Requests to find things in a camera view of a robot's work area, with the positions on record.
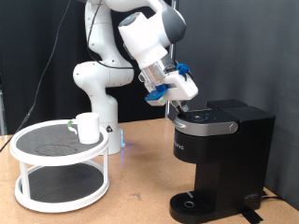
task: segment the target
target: wooden table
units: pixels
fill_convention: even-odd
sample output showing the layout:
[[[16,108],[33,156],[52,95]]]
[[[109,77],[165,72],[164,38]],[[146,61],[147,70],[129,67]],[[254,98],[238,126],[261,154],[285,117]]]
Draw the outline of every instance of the wooden table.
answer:
[[[174,125],[169,119],[154,119],[120,126],[126,147],[109,156],[107,194],[88,207],[68,213],[36,213],[16,202],[13,191],[20,167],[7,146],[0,154],[0,223],[177,223],[169,215],[169,200],[193,189],[195,165],[173,155]],[[1,146],[7,140],[8,136],[1,136]],[[94,160],[102,163],[103,157]],[[299,223],[298,211],[283,201],[267,200],[256,212],[264,219],[263,224]],[[242,216],[209,223],[249,224]]]

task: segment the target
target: black mesh tray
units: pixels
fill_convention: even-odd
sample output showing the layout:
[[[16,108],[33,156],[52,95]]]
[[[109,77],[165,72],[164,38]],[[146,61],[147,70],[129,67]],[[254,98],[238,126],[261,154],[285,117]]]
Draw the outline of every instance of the black mesh tray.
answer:
[[[100,189],[103,183],[103,174],[85,163],[42,167],[29,174],[31,199],[42,203],[82,199]]]
[[[87,151],[103,141],[103,135],[97,143],[81,144],[78,136],[70,132],[66,124],[57,124],[34,129],[18,139],[16,146],[19,150],[37,156],[61,157]]]

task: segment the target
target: blue gripper part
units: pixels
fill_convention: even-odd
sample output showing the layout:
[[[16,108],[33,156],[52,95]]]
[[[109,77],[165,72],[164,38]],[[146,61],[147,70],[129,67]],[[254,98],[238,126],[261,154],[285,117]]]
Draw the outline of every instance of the blue gripper part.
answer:
[[[190,70],[190,68],[184,63],[179,63],[176,66],[176,69],[178,70],[178,73],[184,77],[186,77],[187,72],[190,72],[190,74],[192,74],[192,71]]]
[[[150,94],[146,97],[146,101],[155,101],[159,100],[167,91],[167,86],[165,84],[156,87],[156,91],[151,91]]]

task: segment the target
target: coffee maker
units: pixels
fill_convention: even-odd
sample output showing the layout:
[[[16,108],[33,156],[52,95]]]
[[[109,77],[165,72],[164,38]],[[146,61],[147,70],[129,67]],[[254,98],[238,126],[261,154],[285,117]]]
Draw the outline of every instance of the coffee maker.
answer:
[[[172,218],[204,223],[251,216],[260,208],[274,115],[226,100],[208,102],[206,110],[179,113],[173,122],[174,154],[195,163],[196,175],[194,190],[171,199]]]

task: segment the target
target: black cable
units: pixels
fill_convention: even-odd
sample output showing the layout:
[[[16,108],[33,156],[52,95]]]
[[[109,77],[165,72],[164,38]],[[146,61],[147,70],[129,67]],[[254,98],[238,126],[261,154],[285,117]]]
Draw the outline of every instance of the black cable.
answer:
[[[279,196],[273,196],[273,197],[262,197],[262,202],[268,199],[278,199],[278,200],[283,200],[283,198],[279,197]]]
[[[88,34],[88,39],[87,39],[87,51],[88,51],[88,53],[90,54],[90,56],[92,57],[92,59],[94,59],[96,62],[98,62],[99,64],[103,65],[104,67],[108,67],[108,68],[116,68],[116,69],[134,69],[134,70],[136,70],[138,73],[141,73],[141,71],[140,71],[139,68],[135,68],[135,67],[113,67],[113,66],[109,66],[109,65],[105,65],[105,64],[103,64],[103,63],[100,63],[99,61],[97,61],[97,60],[93,57],[93,55],[92,55],[92,53],[91,53],[91,50],[90,50],[90,48],[89,48],[89,46],[90,46],[90,38],[91,38],[92,31],[93,31],[94,20],[95,20],[95,17],[96,17],[97,12],[98,12],[98,10],[99,10],[99,8],[100,8],[100,6],[101,6],[101,3],[102,3],[102,0],[100,1],[99,5],[98,5],[98,7],[97,7],[97,9],[96,9],[96,11],[95,11],[95,13],[94,13],[92,26],[91,26],[91,28],[90,28],[90,32],[89,32],[89,34]]]
[[[41,81],[42,81],[42,79],[43,79],[43,77],[44,77],[44,75],[45,75],[45,73],[46,73],[46,71],[47,71],[47,69],[48,69],[48,66],[49,66],[49,64],[50,64],[50,61],[51,61],[52,58],[53,58],[54,51],[56,50],[56,45],[57,45],[57,41],[58,41],[59,31],[60,31],[60,28],[61,28],[61,26],[62,26],[62,24],[63,24],[64,17],[65,17],[65,15],[66,15],[66,12],[67,12],[69,6],[70,6],[70,3],[71,3],[71,0],[68,0],[68,4],[67,4],[67,7],[66,7],[66,9],[65,9],[63,18],[62,18],[62,20],[60,21],[60,24],[59,24],[58,29],[57,29],[56,39],[55,39],[55,43],[54,43],[54,47],[53,47],[52,53],[51,53],[51,55],[50,55],[50,58],[49,58],[49,60],[48,60],[47,65],[46,65],[46,67],[45,67],[45,69],[44,69],[44,71],[43,71],[43,73],[42,73],[42,75],[41,75],[41,77],[40,77],[40,79],[39,79],[39,83],[38,83],[37,90],[36,90],[36,97],[35,97],[34,104],[31,106],[29,112],[27,113],[26,117],[25,117],[24,120],[21,122],[20,127],[18,128],[18,130],[17,130],[15,133],[17,133],[17,132],[21,129],[21,127],[24,125],[24,123],[27,122],[27,120],[29,119],[31,113],[33,112],[33,110],[34,110],[34,108],[35,108],[35,106],[36,106],[36,98],[37,98],[37,95],[38,95],[38,92],[39,92],[39,87],[40,87]],[[11,138],[15,135],[15,133],[14,133],[14,134],[8,139],[8,141],[1,147],[1,149],[0,149],[0,153],[1,153],[2,150],[7,146],[7,144],[10,142]]]

